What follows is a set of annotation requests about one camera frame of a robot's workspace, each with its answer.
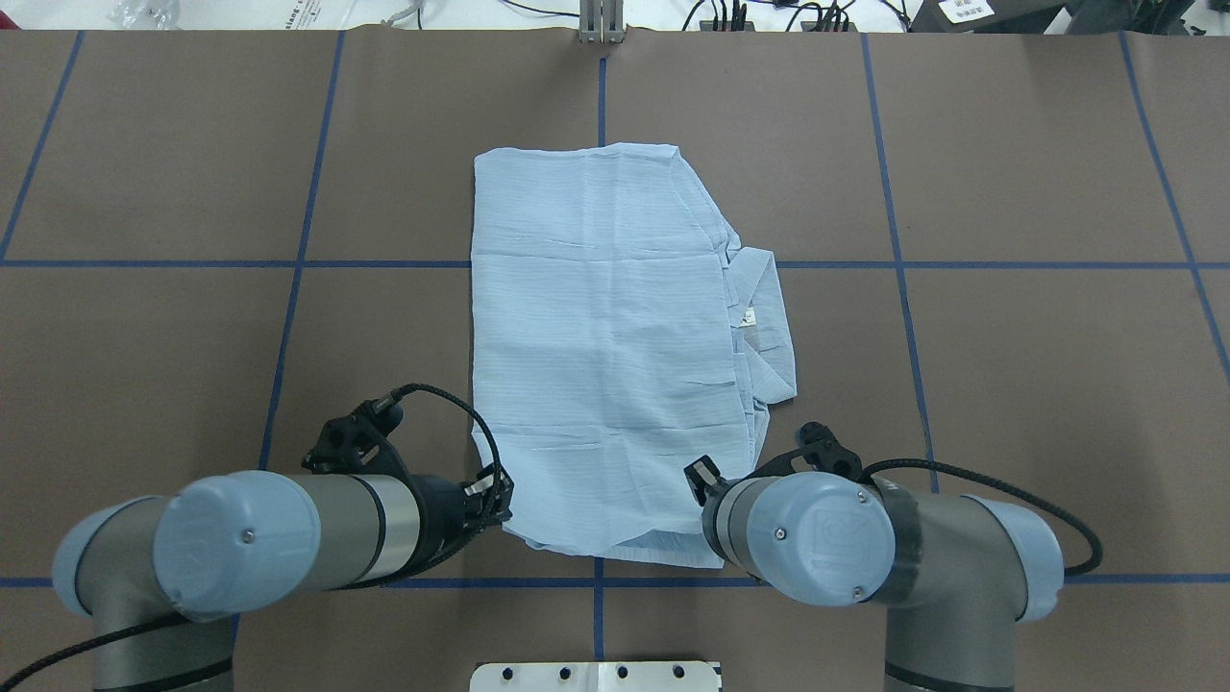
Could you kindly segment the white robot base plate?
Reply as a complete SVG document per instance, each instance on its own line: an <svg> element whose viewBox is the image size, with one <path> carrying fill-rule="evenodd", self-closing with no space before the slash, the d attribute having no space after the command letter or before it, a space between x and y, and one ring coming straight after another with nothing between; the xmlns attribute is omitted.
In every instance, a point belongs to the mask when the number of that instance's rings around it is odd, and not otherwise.
<svg viewBox="0 0 1230 692"><path fill-rule="evenodd" d="M722 691L720 664L701 660L492 663L470 691Z"/></svg>

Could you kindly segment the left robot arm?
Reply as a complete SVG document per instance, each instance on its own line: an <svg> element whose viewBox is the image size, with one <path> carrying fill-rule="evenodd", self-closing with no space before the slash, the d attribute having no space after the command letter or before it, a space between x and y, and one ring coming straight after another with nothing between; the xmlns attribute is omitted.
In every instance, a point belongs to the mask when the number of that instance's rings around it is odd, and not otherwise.
<svg viewBox="0 0 1230 692"><path fill-rule="evenodd" d="M510 517L514 483L490 458L470 481L410 472L390 435L419 385L325 422L303 473L242 470L84 517L52 583L95 634L96 691L232 691L232 618L298 594L378 588L426 573Z"/></svg>

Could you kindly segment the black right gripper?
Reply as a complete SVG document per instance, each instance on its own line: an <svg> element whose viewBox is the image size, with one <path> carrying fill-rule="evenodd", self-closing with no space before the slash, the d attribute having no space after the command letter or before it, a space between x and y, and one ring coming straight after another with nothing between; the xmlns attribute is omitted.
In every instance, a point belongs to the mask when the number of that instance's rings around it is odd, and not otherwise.
<svg viewBox="0 0 1230 692"><path fill-rule="evenodd" d="M863 476L862 458L839 441L831 428L822 422L804 422L796 434L795 450L768 458L756 465L752 473L738 479L726 479L713 458L704 455L686 465L684 473L691 497L699 506L706 506L724 494L726 484L766 477L785 477L804 472L819 472L857 482Z"/></svg>

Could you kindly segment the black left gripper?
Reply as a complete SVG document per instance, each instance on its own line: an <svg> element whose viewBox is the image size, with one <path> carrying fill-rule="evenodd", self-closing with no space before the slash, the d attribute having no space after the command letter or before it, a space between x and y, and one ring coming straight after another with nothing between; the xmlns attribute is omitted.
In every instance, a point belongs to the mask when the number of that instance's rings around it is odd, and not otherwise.
<svg viewBox="0 0 1230 692"><path fill-rule="evenodd" d="M304 455L312 476L346 476L364 487L375 508L375 548L364 578L412 578L458 556L474 531L510 517L515 483L502 465L474 481L453 482L411 472L390 435L403 422L400 397L365 399L325 422Z"/></svg>

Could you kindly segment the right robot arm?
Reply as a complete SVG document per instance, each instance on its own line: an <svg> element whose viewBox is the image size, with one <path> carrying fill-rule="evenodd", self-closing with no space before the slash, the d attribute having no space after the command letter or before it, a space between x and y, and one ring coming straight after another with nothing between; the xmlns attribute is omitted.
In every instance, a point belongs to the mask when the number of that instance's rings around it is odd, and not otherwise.
<svg viewBox="0 0 1230 692"><path fill-rule="evenodd" d="M1065 560L1030 492L938 465L1009 495L913 492L862 465L835 434L808 422L795 451L727 478L707 456L684 468L704 540L721 560L812 607L886 610L887 691L1011 691L1018 624L1046 618Z"/></svg>

